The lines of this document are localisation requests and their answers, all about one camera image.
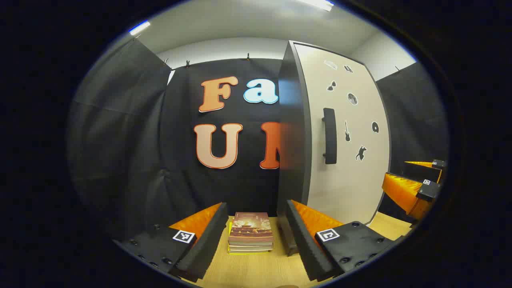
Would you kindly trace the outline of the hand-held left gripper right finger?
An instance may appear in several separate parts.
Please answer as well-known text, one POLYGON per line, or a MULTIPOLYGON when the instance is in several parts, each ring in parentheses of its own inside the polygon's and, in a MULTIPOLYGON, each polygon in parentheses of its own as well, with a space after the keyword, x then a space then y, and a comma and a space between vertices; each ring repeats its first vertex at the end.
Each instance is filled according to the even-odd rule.
POLYGON ((310 280, 335 278, 386 253, 404 239, 391 240, 359 221, 341 224, 289 199, 286 218, 310 280))

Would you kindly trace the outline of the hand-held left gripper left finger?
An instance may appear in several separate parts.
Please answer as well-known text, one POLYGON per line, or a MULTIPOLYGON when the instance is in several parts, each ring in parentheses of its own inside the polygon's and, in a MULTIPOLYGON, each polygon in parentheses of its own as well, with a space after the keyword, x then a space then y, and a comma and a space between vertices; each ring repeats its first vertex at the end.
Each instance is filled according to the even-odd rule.
POLYGON ((228 205, 220 202, 175 224, 153 224, 114 243, 159 273, 195 283, 211 265, 227 221, 228 205))

